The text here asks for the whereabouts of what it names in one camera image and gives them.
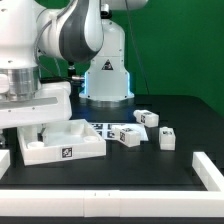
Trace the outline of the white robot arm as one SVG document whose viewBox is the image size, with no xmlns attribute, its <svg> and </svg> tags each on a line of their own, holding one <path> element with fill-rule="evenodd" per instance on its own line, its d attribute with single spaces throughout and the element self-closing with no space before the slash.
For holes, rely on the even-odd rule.
<svg viewBox="0 0 224 224">
<path fill-rule="evenodd" d="M 135 10 L 148 0 L 70 0 L 48 9 L 36 0 L 0 0 L 0 144 L 2 131 L 68 120 L 68 82 L 42 84 L 41 55 L 85 63 L 103 45 L 102 14 Z"/>
</svg>

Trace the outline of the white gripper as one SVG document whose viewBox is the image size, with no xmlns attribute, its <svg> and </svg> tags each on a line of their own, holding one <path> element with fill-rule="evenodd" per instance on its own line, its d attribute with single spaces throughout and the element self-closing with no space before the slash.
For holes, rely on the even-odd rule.
<svg viewBox="0 0 224 224">
<path fill-rule="evenodd" d="M 40 140 L 38 127 L 55 121 L 69 120 L 72 115 L 69 82 L 43 84 L 32 100 L 24 102 L 0 102 L 0 129 L 25 126 L 27 143 Z"/>
</svg>

